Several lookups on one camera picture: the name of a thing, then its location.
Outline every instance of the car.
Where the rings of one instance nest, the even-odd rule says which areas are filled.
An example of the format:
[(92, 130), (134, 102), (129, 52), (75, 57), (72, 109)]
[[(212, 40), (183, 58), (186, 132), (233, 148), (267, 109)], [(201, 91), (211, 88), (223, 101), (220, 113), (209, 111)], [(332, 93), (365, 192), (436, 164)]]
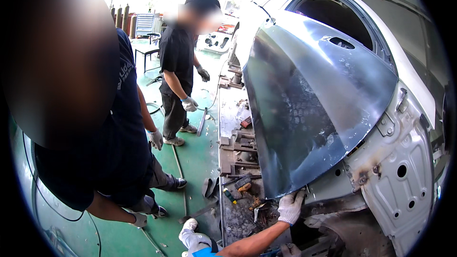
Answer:
[(436, 99), (410, 58), (362, 0), (247, 10), (228, 64), (243, 71), (266, 197), (304, 189), (304, 224), (327, 237), (315, 246), (405, 256), (449, 164), (431, 139)]

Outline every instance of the bolt hole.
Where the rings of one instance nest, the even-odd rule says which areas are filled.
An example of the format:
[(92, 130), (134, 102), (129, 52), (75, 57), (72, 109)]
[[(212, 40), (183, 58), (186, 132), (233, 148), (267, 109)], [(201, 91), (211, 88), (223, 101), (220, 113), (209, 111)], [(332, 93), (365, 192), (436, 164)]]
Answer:
[(401, 165), (400, 167), (398, 167), (397, 175), (399, 178), (403, 178), (406, 175), (406, 166), (405, 165)]

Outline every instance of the work glove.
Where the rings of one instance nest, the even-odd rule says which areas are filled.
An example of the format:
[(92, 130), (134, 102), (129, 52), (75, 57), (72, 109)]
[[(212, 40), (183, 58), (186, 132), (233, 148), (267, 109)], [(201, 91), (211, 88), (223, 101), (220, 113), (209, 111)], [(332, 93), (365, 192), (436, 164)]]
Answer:
[(294, 243), (282, 244), (281, 253), (283, 257), (300, 257), (302, 252)]
[(132, 212), (131, 214), (135, 217), (135, 223), (131, 223), (131, 225), (136, 227), (145, 227), (148, 224), (148, 217), (147, 215), (140, 214), (139, 212)]
[(207, 70), (202, 68), (202, 65), (199, 65), (197, 67), (197, 72), (202, 77), (202, 81), (204, 81), (205, 83), (209, 81), (209, 73), (207, 72)]
[(164, 138), (162, 134), (160, 133), (159, 129), (156, 130), (156, 132), (151, 132), (149, 130), (146, 130), (148, 132), (148, 138), (149, 141), (152, 143), (152, 147), (155, 149), (158, 149), (159, 151), (162, 150), (162, 146), (164, 144)]
[(195, 100), (193, 100), (190, 96), (187, 96), (186, 99), (181, 99), (181, 101), (185, 111), (194, 112), (195, 110), (197, 110), (198, 103)]
[(305, 196), (305, 191), (300, 190), (298, 192), (293, 192), (288, 195), (283, 196), (279, 200), (279, 218), (278, 220), (288, 222), (292, 226), (300, 216), (300, 211), (302, 209), (303, 197)]

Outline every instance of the screwdriver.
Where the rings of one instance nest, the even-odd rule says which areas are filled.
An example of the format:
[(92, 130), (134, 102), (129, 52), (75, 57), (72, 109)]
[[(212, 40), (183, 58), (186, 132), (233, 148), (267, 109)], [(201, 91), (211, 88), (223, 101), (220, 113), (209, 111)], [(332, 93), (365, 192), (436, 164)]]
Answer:
[(236, 200), (232, 197), (232, 194), (229, 192), (229, 189), (224, 188), (223, 192), (224, 192), (225, 196), (228, 197), (228, 199), (230, 199), (230, 201), (232, 203), (236, 204)]

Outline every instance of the green floor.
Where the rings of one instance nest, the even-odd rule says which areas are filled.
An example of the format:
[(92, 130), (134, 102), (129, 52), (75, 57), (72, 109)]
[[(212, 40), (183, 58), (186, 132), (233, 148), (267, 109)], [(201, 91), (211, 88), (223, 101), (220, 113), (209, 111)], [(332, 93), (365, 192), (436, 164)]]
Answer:
[[(134, 44), (149, 44), (148, 40), (135, 40)], [(195, 72), (194, 88), (192, 97), (198, 102), (200, 108), (208, 107), (212, 104), (216, 94), (217, 77), (220, 71), (218, 54), (196, 51), (197, 57), (204, 68), (210, 75), (211, 81), (202, 82), (200, 76)], [(161, 104), (159, 93), (160, 83), (153, 83), (146, 87), (150, 78), (155, 78), (159, 74), (159, 69), (148, 71), (143, 74), (143, 59), (138, 56), (138, 85), (142, 89), (146, 102), (157, 102)], [(147, 69), (159, 65), (159, 60), (152, 57), (147, 59)], [(186, 200), (188, 212), (194, 212), (202, 208), (206, 201), (202, 197), (201, 188), (205, 178), (214, 178), (218, 175), (218, 152), (217, 143), (217, 101), (208, 113), (215, 120), (206, 120), (202, 134), (197, 137), (195, 134), (179, 133), (178, 136), (184, 138), (186, 143), (177, 147), (177, 155), (180, 159), (184, 177), (188, 180), (186, 187)], [(196, 111), (188, 113), (191, 124), (198, 127), (202, 119), (203, 112)], [(163, 116), (160, 112), (152, 115), (154, 122), (159, 129), (163, 126)], [(16, 169), (19, 176), (19, 182), (24, 191), (24, 197), (31, 208), (31, 173), (27, 165), (22, 143), (22, 134), (20, 129), (15, 133), (12, 132), (12, 147), (15, 153)], [(30, 158), (30, 140), (26, 137), (26, 148)], [(162, 164), (165, 172), (179, 176), (178, 167), (174, 159), (171, 146), (164, 145), (162, 151), (153, 149), (153, 153)], [(77, 218), (80, 213), (68, 208), (58, 199), (56, 199), (42, 184), (39, 183), (45, 199), (58, 212), (70, 219)], [(184, 201), (182, 193), (167, 193), (160, 190), (154, 190), (158, 204), (167, 209), (168, 218), (154, 220), (148, 219), (148, 225), (145, 227), (146, 232), (161, 247), (164, 254), (168, 257), (178, 257), (185, 250), (185, 247), (178, 239), (178, 234), (182, 228), (177, 220), (184, 216)], [(54, 226), (61, 231), (65, 242), (78, 256), (97, 256), (99, 250), (99, 241), (94, 224), (90, 220), (88, 213), (84, 213), (81, 220), (69, 222), (58, 216), (43, 201), (37, 193), (37, 212), (40, 225), (47, 230)], [(199, 221), (199, 231), (209, 234), (210, 236), (220, 239), (214, 228), (214, 219), (211, 218), (211, 212), (197, 218)], [(148, 239), (141, 230), (129, 224), (100, 220), (94, 217), (95, 224), (98, 228), (101, 239), (102, 256), (159, 256)]]

